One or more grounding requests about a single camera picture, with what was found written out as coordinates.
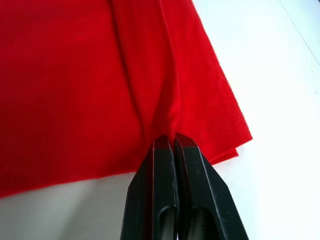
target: white background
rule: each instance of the white background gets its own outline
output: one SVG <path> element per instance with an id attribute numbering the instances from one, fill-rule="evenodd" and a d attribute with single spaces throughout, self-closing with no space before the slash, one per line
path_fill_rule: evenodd
<path id="1" fill-rule="evenodd" d="M 320 240 L 320 2 L 194 4 L 253 135 L 214 166 L 249 238 Z M 119 239 L 132 177 L 0 199 L 0 239 Z"/>

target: red fabric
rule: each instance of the red fabric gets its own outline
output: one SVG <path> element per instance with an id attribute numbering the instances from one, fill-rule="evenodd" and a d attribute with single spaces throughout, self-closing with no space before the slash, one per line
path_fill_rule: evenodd
<path id="1" fill-rule="evenodd" d="M 0 2 L 0 196 L 135 171 L 175 132 L 251 139 L 190 0 Z"/>

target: red t-shirt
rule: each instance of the red t-shirt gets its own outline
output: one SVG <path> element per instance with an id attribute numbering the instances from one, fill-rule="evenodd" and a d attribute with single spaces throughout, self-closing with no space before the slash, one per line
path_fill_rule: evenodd
<path id="1" fill-rule="evenodd" d="M 0 197 L 135 171 L 176 132 L 252 137 L 191 0 L 0 3 Z"/>

